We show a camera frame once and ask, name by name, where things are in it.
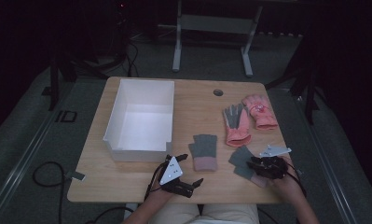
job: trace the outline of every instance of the white box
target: white box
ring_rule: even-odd
[[[104,142],[115,161],[164,162],[172,154],[174,82],[124,79]]]

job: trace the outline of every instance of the gray glove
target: gray glove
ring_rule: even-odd
[[[193,144],[188,148],[191,152],[195,171],[217,170],[217,136],[211,134],[194,135]]]
[[[253,169],[249,168],[246,163],[252,157],[253,154],[250,152],[249,148],[242,146],[232,153],[229,162],[235,166],[234,173],[236,175],[246,178],[257,184],[259,187],[264,188],[267,185],[268,180],[263,176],[257,175],[257,173]]]

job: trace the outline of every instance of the table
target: table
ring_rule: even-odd
[[[113,161],[103,142],[104,132],[116,99],[121,78],[110,77],[103,91],[95,117],[76,171],[86,175],[84,181],[74,180],[67,197],[79,203],[141,203],[158,163]],[[174,196],[171,203],[280,203],[282,200],[272,189],[261,189],[249,180],[233,174],[234,166],[228,162],[235,147],[225,144],[226,127],[222,110],[241,102],[246,95],[267,95],[262,84],[174,79],[173,156],[188,154],[179,162],[184,174],[183,182],[193,183],[204,178],[191,198]],[[223,91],[215,96],[214,90]],[[255,154],[267,145],[285,147],[280,129],[258,131],[251,120],[252,142],[247,147]],[[195,134],[217,135],[216,172],[195,172],[188,144]]]

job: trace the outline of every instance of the forearm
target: forearm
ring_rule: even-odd
[[[314,213],[306,198],[298,200],[297,202],[292,203],[292,205],[296,209],[296,217],[300,224],[319,223],[316,214]]]
[[[148,198],[134,211],[123,224],[144,224],[159,211],[167,201],[170,200],[170,195],[157,190],[151,192]]]

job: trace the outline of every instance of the black cable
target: black cable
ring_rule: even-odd
[[[95,66],[92,66],[92,67],[93,67],[93,68],[96,68],[96,69],[98,69],[98,70],[103,71],[103,70],[105,70],[105,69],[109,69],[109,68],[112,68],[112,67],[114,67],[114,66],[116,66],[116,65],[119,65],[119,64],[123,63],[124,60],[125,60],[125,58],[122,58],[122,57],[116,55],[116,56],[114,57],[114,59],[113,59],[112,62],[109,62],[109,63],[103,63],[103,64],[95,65]]]
[[[43,183],[37,181],[37,178],[36,178],[37,171],[41,167],[43,167],[45,165],[48,165],[48,164],[54,164],[54,165],[56,165],[57,167],[60,168],[60,170],[61,170],[61,182],[56,183],[56,184],[43,184]],[[59,163],[57,163],[56,161],[46,161],[43,164],[39,165],[34,170],[34,173],[32,175],[32,179],[34,180],[34,182],[36,183],[36,185],[41,186],[41,187],[44,187],[44,188],[54,188],[54,187],[61,186],[61,198],[60,198],[60,205],[59,205],[59,209],[58,209],[59,210],[58,211],[58,222],[61,224],[62,223],[62,203],[63,203],[63,193],[64,193],[64,182],[65,182],[64,170],[63,170],[62,166]]]
[[[109,213],[111,211],[115,211],[115,210],[127,210],[127,211],[129,211],[131,213],[134,212],[132,209],[130,209],[129,207],[125,207],[125,206],[119,206],[119,207],[109,208],[109,209],[103,211],[94,220],[87,221],[86,224],[95,224],[99,220],[99,218],[101,218],[105,214],[107,214],[107,213]]]
[[[263,213],[265,216],[269,217],[270,220],[272,220],[274,223],[279,224],[279,222],[277,222],[277,221],[275,220],[275,218],[273,218],[273,217],[272,217],[270,214],[268,214],[266,211],[262,210],[262,209],[259,208],[259,207],[257,207],[257,210],[260,211],[261,213]]]
[[[154,171],[154,174],[153,174],[153,176],[151,177],[150,184],[148,185],[147,190],[145,191],[145,199],[147,199],[147,197],[148,197],[148,195],[149,195],[150,192],[156,190],[156,189],[151,190],[151,188],[153,187],[154,181],[156,180],[156,176],[157,176],[157,173],[158,173],[159,169],[162,168],[162,167],[165,165],[165,163],[166,163],[166,162],[161,163],[161,164],[157,167],[157,169]]]
[[[291,166],[291,168],[293,168],[294,171],[296,172],[296,168],[295,168],[294,166],[292,166],[292,165],[290,165],[290,164],[288,164],[288,163],[287,163],[287,165]],[[290,175],[290,177],[293,178],[293,179],[297,182],[297,184],[299,185],[299,187],[300,187],[301,190],[302,190],[302,193],[304,194],[304,196],[305,196],[305,198],[306,198],[306,197],[307,197],[307,192],[306,192],[306,190],[304,189],[304,186],[301,184],[301,181],[299,180],[299,175],[298,175],[298,173],[296,172],[296,177],[293,176],[292,174],[288,173],[288,171],[286,171],[286,173],[287,173],[288,175]]]
[[[137,55],[139,54],[139,50],[138,50],[138,48],[134,45],[134,44],[132,44],[131,42],[129,43],[131,46],[133,46],[134,48],[135,48],[135,50],[136,50],[136,53],[135,53],[135,56],[133,57],[133,60],[131,61],[131,58],[130,58],[130,56],[127,54],[127,59],[128,59],[128,64],[129,64],[129,68],[128,68],[128,77],[131,77],[131,70],[132,70],[132,68],[133,67],[135,67],[135,69],[136,69],[136,65],[134,64],[135,63],[135,61],[136,61],[136,57],[137,57]]]
[[[159,189],[162,189],[162,188],[151,189],[151,190],[150,190],[150,193],[151,193],[151,192],[154,192],[154,191],[157,191],[157,190],[159,190]]]
[[[37,172],[43,167],[43,166],[46,166],[46,165],[49,165],[49,164],[54,164],[55,166],[57,166],[60,171],[61,171],[61,182],[59,183],[54,183],[54,184],[44,184],[40,181],[37,180]],[[32,179],[33,181],[36,183],[36,185],[40,186],[40,187],[43,187],[43,188],[54,188],[54,187],[58,187],[58,186],[61,186],[61,197],[60,197],[60,205],[59,205],[59,209],[58,209],[58,222],[60,224],[62,224],[62,204],[63,204],[63,195],[64,195],[64,183],[66,182],[66,180],[70,180],[71,178],[66,178],[65,176],[65,173],[64,173],[64,170],[63,170],[63,167],[57,163],[56,161],[46,161],[44,163],[42,163],[41,165],[37,166],[37,168],[34,170],[33,174],[32,174]],[[113,208],[109,208],[105,211],[103,211],[100,215],[98,215],[94,220],[91,220],[91,221],[88,221],[86,222],[86,224],[93,224],[93,223],[96,223],[99,218],[101,218],[103,215],[105,215],[106,213],[108,212],[111,212],[111,211],[114,211],[114,210],[118,210],[118,209],[121,209],[121,210],[127,210],[129,212],[133,212],[132,209],[128,208],[128,207],[125,207],[125,206],[119,206],[119,207],[113,207]]]

